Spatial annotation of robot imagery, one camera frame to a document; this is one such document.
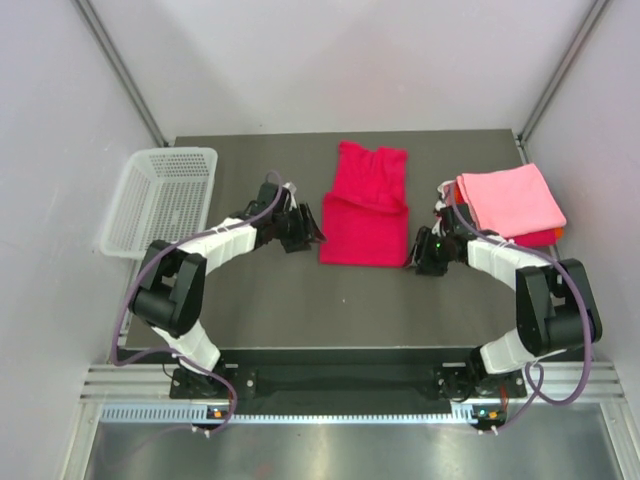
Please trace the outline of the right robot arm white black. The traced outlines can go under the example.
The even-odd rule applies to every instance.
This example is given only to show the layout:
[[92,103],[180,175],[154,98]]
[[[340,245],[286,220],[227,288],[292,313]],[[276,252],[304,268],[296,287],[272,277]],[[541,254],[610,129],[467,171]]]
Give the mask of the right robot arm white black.
[[405,266],[441,277],[451,263],[490,275],[515,293],[515,327],[469,354],[466,380],[476,394],[498,389],[504,376],[547,356],[600,341],[602,323],[584,265],[557,261],[491,231],[419,229]]

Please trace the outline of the crimson red t shirt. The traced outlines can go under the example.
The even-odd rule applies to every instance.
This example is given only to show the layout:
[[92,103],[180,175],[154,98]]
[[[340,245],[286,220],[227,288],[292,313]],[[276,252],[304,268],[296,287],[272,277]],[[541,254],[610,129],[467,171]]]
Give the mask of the crimson red t shirt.
[[409,247],[408,152],[339,145],[336,174],[322,201],[325,265],[399,268]]

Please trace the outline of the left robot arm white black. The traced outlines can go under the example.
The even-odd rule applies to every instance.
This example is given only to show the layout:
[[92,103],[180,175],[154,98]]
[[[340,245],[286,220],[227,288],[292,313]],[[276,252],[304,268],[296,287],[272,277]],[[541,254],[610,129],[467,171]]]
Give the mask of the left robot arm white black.
[[166,342],[178,362],[174,381],[188,396],[215,397],[227,382],[222,353],[200,321],[207,275],[273,240],[287,253],[326,240],[295,193],[291,182],[265,181],[255,200],[215,227],[149,245],[126,306]]

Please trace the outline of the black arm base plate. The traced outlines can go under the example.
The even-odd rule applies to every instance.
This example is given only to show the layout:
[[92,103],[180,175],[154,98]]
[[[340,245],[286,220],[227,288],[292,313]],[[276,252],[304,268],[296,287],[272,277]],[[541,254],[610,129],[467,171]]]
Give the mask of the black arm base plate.
[[275,394],[406,394],[427,402],[525,397],[517,371],[490,376],[469,348],[226,349],[212,371],[245,402]]

